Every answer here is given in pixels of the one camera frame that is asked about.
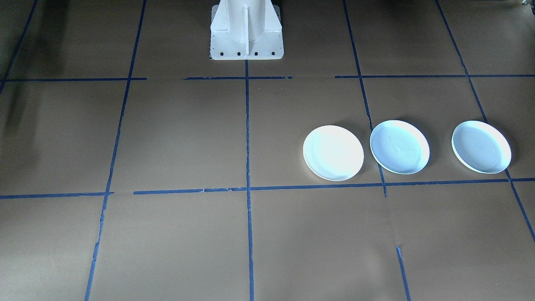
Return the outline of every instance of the grid line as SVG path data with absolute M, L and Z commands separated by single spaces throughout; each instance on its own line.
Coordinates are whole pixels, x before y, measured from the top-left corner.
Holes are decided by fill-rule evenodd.
M 113 192 L 74 192 L 74 193 L 43 193 L 43 194 L 11 194 L 0 195 L 0 200 L 7 199 L 44 199 L 44 198 L 70 198 L 70 197 L 102 197 Z
M 250 79 L 293 79 L 293 76 L 216 76 L 216 77 L 187 77 L 184 80 L 250 80 Z
M 407 301 L 410 301 L 409 283 L 407 282 L 407 275 L 405 273 L 405 265 L 403 264 L 403 256 L 401 255 L 401 247 L 396 247 L 398 253 L 398 261 L 400 263 L 401 277 L 403 278 L 403 286 L 405 287 L 405 296 Z
M 146 77 L 103 77 L 103 78 L 35 78 L 35 79 L 3 79 L 2 82 L 54 82 L 54 81 L 133 81 L 147 80 Z
M 362 78 L 448 78 L 448 77 L 535 77 L 535 74 L 404 74 L 404 75 L 362 75 Z M 359 78 L 358 75 L 338 75 L 334 78 Z
M 132 60 L 130 62 L 130 70 L 128 72 L 128 80 L 126 81 L 125 96 L 123 98 L 123 106 L 121 108 L 121 115 L 119 117 L 119 124 L 117 126 L 117 134 L 116 134 L 116 137 L 115 137 L 115 145 L 113 147 L 113 154 L 112 154 L 112 157 L 111 157 L 110 175 L 108 177 L 108 182 L 106 184 L 106 193 L 107 194 L 104 196 L 104 200 L 102 202 L 100 225 L 98 227 L 98 239 L 97 239 L 97 242 L 95 243 L 95 249 L 93 250 L 93 259 L 91 261 L 91 268 L 90 268 L 90 271 L 89 271 L 89 278 L 87 280 L 85 301 L 89 301 L 89 296 L 91 294 L 91 286 L 93 285 L 93 276 L 95 274 L 95 266 L 96 266 L 96 261 L 97 261 L 97 257 L 98 257 L 98 248 L 100 246 L 100 241 L 101 241 L 101 238 L 102 238 L 102 229 L 104 228 L 104 213 L 105 213 L 106 207 L 108 205 L 108 197 L 109 197 L 108 193 L 110 192 L 111 181 L 112 181 L 112 178 L 113 178 L 113 168 L 115 166 L 115 159 L 117 157 L 117 148 L 119 146 L 119 138 L 120 138 L 120 135 L 121 135 L 121 124 L 123 122 L 123 117 L 124 117 L 125 108 L 126 108 L 126 102 L 128 100 L 128 91 L 130 89 L 130 83 L 131 83 L 130 78 L 132 77 L 132 73 L 133 73 L 133 70 L 134 70 L 135 57 L 136 57 L 136 53 L 137 53 L 137 45 L 139 43 L 139 37 L 141 35 L 141 26 L 143 25 L 143 16 L 145 14 L 146 4 L 147 4 L 147 0 L 143 0 L 143 6 L 141 8 L 141 15 L 139 17 L 139 24 L 137 26 L 137 34 L 136 34 L 136 39 L 135 39 L 135 43 L 134 43 L 134 50 L 132 51 Z
M 253 221 L 251 219 L 251 176 L 250 176 L 250 143 L 249 143 L 249 61 L 245 60 L 245 114 L 246 114 L 246 180 L 247 180 L 247 233 L 249 242 L 249 300 L 255 300 L 255 278 L 253 269 Z
M 366 99 L 366 90 L 364 89 L 364 81 L 362 80 L 361 66 L 358 63 L 357 47 L 355 46 L 355 39 L 353 38 L 353 29 L 351 28 L 351 22 L 349 20 L 349 13 L 347 11 L 346 0 L 342 0 L 343 10 L 346 14 L 347 29 L 349 31 L 349 38 L 351 39 L 351 46 L 353 47 L 353 56 L 355 57 L 355 65 L 357 67 L 358 80 L 361 84 L 362 98 L 364 98 L 364 107 L 366 108 L 366 115 L 368 116 L 368 121 L 370 122 L 370 132 L 373 131 L 373 124 L 371 121 L 370 108 L 368 107 L 368 100 Z M 379 168 L 379 174 L 381 176 L 381 182 L 383 184 L 383 193 L 387 197 L 386 185 L 385 185 L 385 176 L 383 175 L 383 168 L 379 163 L 377 163 Z
M 6 80 L 9 77 L 9 72 L 11 72 L 11 68 L 13 68 L 15 59 L 17 58 L 17 54 L 19 53 L 19 50 L 20 50 L 20 46 L 22 45 L 22 41 L 24 40 L 24 37 L 26 36 L 26 32 L 28 31 L 30 22 L 32 21 L 33 14 L 35 12 L 35 7 L 37 6 L 37 1 L 38 0 L 34 0 L 34 3 L 32 5 L 32 10 L 30 10 L 30 14 L 28 16 L 28 19 L 26 20 L 26 25 L 24 26 L 24 30 L 22 30 L 22 33 L 20 34 L 20 38 L 19 38 L 19 41 L 17 42 L 17 46 L 15 46 L 15 51 L 13 52 L 13 55 L 11 56 L 11 60 L 9 61 L 9 64 L 7 65 L 4 78 L 2 80 L 2 83 L 0 84 L 0 95 L 2 94 L 2 91 L 4 90 Z
M 437 8 L 440 12 L 440 15 L 442 16 L 442 19 L 444 21 L 444 25 L 446 25 L 446 29 L 448 29 L 448 33 L 449 33 L 449 37 L 451 38 L 452 40 L 452 43 L 453 43 L 453 46 L 455 46 L 455 51 L 457 51 L 457 54 L 459 56 L 459 60 L 461 61 L 461 65 L 463 66 L 464 68 L 464 73 L 466 74 L 466 78 L 468 78 L 468 82 L 470 83 L 470 87 L 472 88 L 472 92 L 473 92 L 473 95 L 474 95 L 474 98 L 476 99 L 476 102 L 477 102 L 477 106 L 479 107 L 479 110 L 481 111 L 481 115 L 483 117 L 483 120 L 485 121 L 485 123 L 488 123 L 488 120 L 487 120 L 487 116 L 485 115 L 485 111 L 483 110 L 483 106 L 481 105 L 481 102 L 479 101 L 479 96 L 477 95 L 477 92 L 476 92 L 476 89 L 474 88 L 473 86 L 473 83 L 472 83 L 472 79 L 471 79 L 471 76 L 470 76 L 470 73 L 468 72 L 468 69 L 464 63 L 464 60 L 463 60 L 463 57 L 461 55 L 461 52 L 459 51 L 459 48 L 457 46 L 457 43 L 455 42 L 455 39 L 453 38 L 453 33 L 452 33 L 452 30 L 450 29 L 449 25 L 448 25 L 448 21 L 446 20 L 446 16 L 444 15 L 444 12 L 442 11 L 442 7 L 440 6 L 440 3 L 439 3 L 439 0 L 435 0 L 436 4 L 437 4 Z M 533 227 L 531 227 L 531 223 L 530 223 L 530 220 L 524 210 L 524 205 L 522 204 L 522 201 L 520 200 L 520 197 L 518 196 L 518 193 L 516 191 L 516 188 L 515 188 L 515 184 L 514 184 L 514 181 L 511 179 L 511 175 L 509 174 L 509 170 L 506 168 L 505 169 L 505 173 L 507 175 L 507 178 L 511 184 L 511 189 L 513 190 L 513 194 L 515 195 L 515 198 L 516 198 L 516 201 L 518 203 L 518 206 L 522 212 L 522 215 L 524 216 L 524 221 L 526 222 L 526 225 L 528 226 L 528 230 L 531 234 L 531 238 L 533 239 L 533 242 L 535 242 L 535 234 L 533 233 Z

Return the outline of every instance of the white plate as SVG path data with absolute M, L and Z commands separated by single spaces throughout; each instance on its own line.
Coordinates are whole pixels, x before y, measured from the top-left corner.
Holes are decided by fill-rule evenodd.
M 482 174 L 497 174 L 511 163 L 511 147 L 505 137 L 481 121 L 465 121 L 452 136 L 453 152 L 466 167 Z
M 378 124 L 371 132 L 370 147 L 375 160 L 396 174 L 414 174 L 429 161 L 427 139 L 413 125 L 400 120 Z
M 308 134 L 303 143 L 303 157 L 318 177 L 343 181 L 354 177 L 364 163 L 361 142 L 348 130 L 324 125 Z

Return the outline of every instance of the blue tape line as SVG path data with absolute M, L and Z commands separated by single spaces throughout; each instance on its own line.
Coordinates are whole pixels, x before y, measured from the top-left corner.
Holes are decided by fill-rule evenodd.
M 511 179 L 513 182 L 533 182 L 535 181 L 535 178 L 516 178 Z
M 293 186 L 257 186 L 257 187 L 251 187 L 251 190 L 252 191 L 260 191 L 260 190 L 322 189 L 322 188 L 381 187 L 381 186 L 382 186 L 382 183 L 293 185 Z
M 369 75 L 362 78 L 443 78 L 443 77 L 466 77 L 462 74 L 431 74 L 431 75 Z M 358 76 L 334 76 L 334 78 L 358 78 Z
M 396 247 L 396 252 L 398 253 L 398 261 L 400 262 L 401 277 L 403 278 L 405 295 L 407 296 L 407 301 L 410 301 L 409 283 L 407 282 L 407 275 L 405 274 L 405 266 L 403 265 L 403 257 L 401 256 L 401 248 L 399 246 Z
M 249 79 L 286 79 L 285 76 L 251 76 Z
M 200 188 L 200 189 L 171 189 L 171 190 L 139 190 L 133 194 L 171 194 L 171 193 L 199 193 L 199 192 L 225 192 L 225 191 L 245 191 L 246 187 L 230 188 Z
M 6 79 L 5 82 L 32 82 L 32 81 L 126 81 L 126 80 L 147 80 L 146 77 L 107 77 L 107 78 L 32 78 L 32 79 Z
M 362 98 L 364 99 L 364 107 L 366 108 L 366 115 L 368 116 L 368 121 L 370 122 L 370 131 L 373 131 L 373 124 L 371 122 L 371 115 L 370 115 L 370 108 L 368 107 L 368 99 L 366 98 L 366 91 L 364 90 L 364 81 L 362 80 L 362 72 L 361 72 L 361 66 L 358 63 L 358 55 L 357 55 L 357 47 L 355 46 L 355 39 L 353 38 L 353 30 L 351 28 L 351 22 L 349 21 L 349 13 L 347 11 L 347 3 L 346 0 L 342 0 L 343 2 L 343 10 L 346 14 L 346 22 L 347 22 L 347 29 L 349 30 L 349 37 L 351 39 L 351 46 L 353 47 L 353 56 L 355 57 L 355 65 L 357 66 L 357 73 L 358 73 L 358 80 L 361 84 L 361 91 L 362 91 Z M 383 168 L 381 165 L 377 165 L 379 167 L 379 174 L 381 175 L 381 183 L 383 184 L 383 191 L 386 197 L 386 185 L 385 185 L 385 177 L 383 176 Z
M 91 261 L 91 269 L 89 269 L 89 279 L 87 280 L 86 296 L 84 298 L 85 301 L 89 301 L 89 295 L 91 294 L 91 286 L 93 285 L 93 276 L 95 275 L 95 265 L 97 263 L 98 247 L 100 246 L 100 240 L 102 237 L 102 229 L 104 226 L 104 212 L 106 211 L 107 206 L 108 206 L 108 195 L 106 194 L 104 196 L 104 201 L 102 202 L 101 218 L 100 218 L 100 223 L 98 226 L 98 239 L 95 244 L 95 248 L 93 249 L 93 259 Z
M 293 79 L 293 76 L 251 76 L 249 78 L 243 76 L 218 76 L 218 77 L 187 77 L 184 80 L 225 80 L 225 79 Z
M 249 143 L 249 61 L 245 60 L 245 126 L 247 143 L 247 231 L 249 240 L 249 301 L 255 300 L 255 278 L 253 269 L 253 221 L 251 219 L 251 176 L 250 176 L 250 143 Z
M 197 193 L 203 191 L 204 189 L 140 190 L 134 191 L 133 194 Z
M 130 62 L 130 70 L 128 72 L 128 78 L 132 77 L 132 73 L 134 71 L 135 56 L 136 56 L 136 53 L 137 53 L 137 45 L 139 44 L 139 37 L 141 35 L 141 26 L 143 25 L 143 16 L 145 14 L 146 5 L 147 5 L 147 0 L 143 0 L 143 6 L 141 8 L 141 15 L 140 15 L 140 18 L 139 18 L 139 24 L 137 26 L 137 34 L 136 34 L 136 39 L 135 39 L 135 43 L 134 43 L 134 50 L 132 51 L 132 60 Z M 126 81 L 125 96 L 123 98 L 123 106 L 121 107 L 121 115 L 119 117 L 119 124 L 117 126 L 117 135 L 115 137 L 115 145 L 113 147 L 113 154 L 112 154 L 112 157 L 111 157 L 110 175 L 109 175 L 109 178 L 108 178 L 108 182 L 106 184 L 106 192 L 109 192 L 110 191 L 110 187 L 111 187 L 111 180 L 112 180 L 112 177 L 113 177 L 113 168 L 115 166 L 115 159 L 117 157 L 117 148 L 119 146 L 119 138 L 120 138 L 120 135 L 121 135 L 121 124 L 123 122 L 123 116 L 125 114 L 126 101 L 128 100 L 128 91 L 130 89 L 130 82 L 131 81 L 129 79 Z M 98 248 L 100 246 L 100 241 L 101 241 L 101 236 L 102 236 L 102 229 L 104 227 L 104 213 L 105 213 L 106 207 L 108 205 L 108 197 L 109 197 L 108 194 L 106 194 L 104 196 L 104 201 L 102 202 L 100 226 L 98 228 L 98 239 L 97 239 L 97 242 L 95 244 L 95 249 L 93 250 L 93 260 L 91 262 L 91 269 L 89 271 L 89 279 L 87 280 L 85 301 L 89 301 L 89 296 L 91 294 L 91 286 L 93 284 L 93 275 L 94 275 L 94 272 L 95 272 L 95 265 L 96 265 L 97 256 L 98 256 Z
M 17 46 L 15 46 L 15 51 L 13 52 L 13 55 L 11 56 L 11 60 L 9 61 L 9 64 L 7 65 L 7 69 L 5 71 L 2 84 L 0 85 L 0 95 L 2 94 L 2 91 L 4 90 L 5 81 L 9 77 L 9 72 L 11 72 L 11 68 L 13 68 L 13 65 L 15 64 L 15 58 L 17 57 L 17 54 L 19 53 L 19 50 L 20 50 L 20 46 L 22 45 L 22 41 L 24 40 L 24 37 L 26 36 L 26 32 L 28 31 L 28 27 L 30 26 L 30 22 L 32 21 L 36 6 L 37 6 L 37 0 L 34 0 L 34 4 L 32 5 L 32 10 L 30 10 L 30 14 L 28 16 L 28 19 L 26 20 L 26 25 L 24 26 L 24 30 L 20 34 L 20 38 L 19 38 L 19 41 L 17 42 Z
M 417 74 L 417 75 L 363 75 L 362 78 L 450 78 L 467 77 L 466 74 Z M 535 74 L 469 74 L 468 77 L 535 77 Z M 334 78 L 358 78 L 354 76 L 334 76 Z
M 470 77 L 535 77 L 535 74 L 471 74 Z
M 524 221 L 526 221 L 526 225 L 528 225 L 531 238 L 533 238 L 533 242 L 535 243 L 535 232 L 533 232 L 533 227 L 531 226 L 531 222 L 528 217 L 528 214 L 526 213 L 526 210 L 524 209 L 524 205 L 522 204 L 522 201 L 520 200 L 520 197 L 518 196 L 518 193 L 516 192 L 515 184 L 513 183 L 513 180 L 511 179 L 511 175 L 509 174 L 509 171 L 507 169 L 505 169 L 505 174 L 507 175 L 507 178 L 509 179 L 509 183 L 511 184 L 511 189 L 513 190 L 513 193 L 515 194 L 516 202 L 518 203 L 518 206 L 520 207 L 520 211 L 522 212 L 522 215 L 524 216 Z
M 442 11 L 442 7 L 440 7 L 440 3 L 438 0 L 435 0 L 437 3 L 438 10 L 440 11 L 440 15 L 442 16 L 442 20 L 444 21 L 444 24 L 446 25 L 446 29 L 448 29 L 448 34 L 450 39 L 452 40 L 453 46 L 455 47 L 455 51 L 457 51 L 457 55 L 459 56 L 459 60 L 461 61 L 461 65 L 464 69 L 464 74 L 468 78 L 468 82 L 470 83 L 470 87 L 472 88 L 472 92 L 474 97 L 476 98 L 477 106 L 479 106 L 479 110 L 481 111 L 481 115 L 483 116 L 483 121 L 485 123 L 488 123 L 487 116 L 485 116 L 485 112 L 483 111 L 483 106 L 481 105 L 481 102 L 479 101 L 479 97 L 477 96 L 476 89 L 473 86 L 472 79 L 470 78 L 470 74 L 468 73 L 468 69 L 466 65 L 464 64 L 463 57 L 461 55 L 461 52 L 459 51 L 459 47 L 457 46 L 457 43 L 455 42 L 455 39 L 453 38 L 452 30 L 449 28 L 448 21 L 446 20 L 446 16 L 444 15 L 444 12 Z
M 383 175 L 383 167 L 379 163 L 377 163 L 377 166 L 379 167 L 379 174 L 381 175 L 381 184 L 383 185 L 383 193 L 385 197 L 387 197 L 385 176 Z
M 0 200 L 35 199 L 35 198 L 69 198 L 69 197 L 101 197 L 113 192 L 80 192 L 80 193 L 45 193 L 45 194 L 12 194 L 0 195 Z
M 223 80 L 223 79 L 245 79 L 245 77 L 243 76 L 187 77 L 184 80 Z
M 425 182 L 390 182 L 386 186 L 416 186 L 416 185 L 449 185 L 449 184 L 476 184 L 476 183 L 504 183 L 508 179 L 479 179 L 479 180 L 451 180 L 451 181 L 425 181 Z

